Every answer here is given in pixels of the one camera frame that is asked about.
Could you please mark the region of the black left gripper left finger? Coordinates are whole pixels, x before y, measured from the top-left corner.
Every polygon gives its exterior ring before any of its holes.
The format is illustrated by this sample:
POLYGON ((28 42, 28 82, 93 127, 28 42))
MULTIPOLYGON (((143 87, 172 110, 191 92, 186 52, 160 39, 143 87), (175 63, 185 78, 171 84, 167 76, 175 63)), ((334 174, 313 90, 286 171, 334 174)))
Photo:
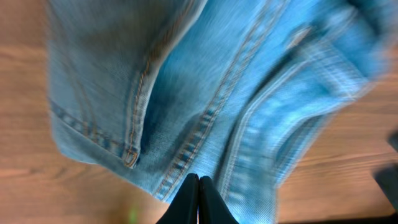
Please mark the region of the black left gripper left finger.
POLYGON ((188 174, 156 224, 197 224, 199 177, 188 174))

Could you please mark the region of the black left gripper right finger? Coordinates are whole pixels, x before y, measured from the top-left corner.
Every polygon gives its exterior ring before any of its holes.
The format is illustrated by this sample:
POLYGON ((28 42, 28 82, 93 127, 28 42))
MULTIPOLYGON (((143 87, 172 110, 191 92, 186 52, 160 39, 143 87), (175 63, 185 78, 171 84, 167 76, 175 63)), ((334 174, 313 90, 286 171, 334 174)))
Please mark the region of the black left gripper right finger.
POLYGON ((198 213, 199 224, 238 224, 208 176, 200 178, 198 213))

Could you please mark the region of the blue denim jeans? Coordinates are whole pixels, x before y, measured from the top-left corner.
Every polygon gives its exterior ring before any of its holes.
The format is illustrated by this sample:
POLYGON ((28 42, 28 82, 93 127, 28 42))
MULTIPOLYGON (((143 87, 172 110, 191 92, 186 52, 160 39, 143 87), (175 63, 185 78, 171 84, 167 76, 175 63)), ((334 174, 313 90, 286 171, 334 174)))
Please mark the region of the blue denim jeans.
POLYGON ((55 0, 48 88, 60 152, 170 202, 210 176, 240 223, 387 67, 396 1, 55 0))

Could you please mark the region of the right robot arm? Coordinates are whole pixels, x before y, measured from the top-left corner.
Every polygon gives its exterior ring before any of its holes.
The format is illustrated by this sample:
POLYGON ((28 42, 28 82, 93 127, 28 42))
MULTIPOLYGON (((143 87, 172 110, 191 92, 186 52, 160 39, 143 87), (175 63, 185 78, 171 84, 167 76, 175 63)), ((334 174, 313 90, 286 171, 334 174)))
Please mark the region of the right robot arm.
POLYGON ((397 163, 375 172, 374 180, 397 211, 397 163))

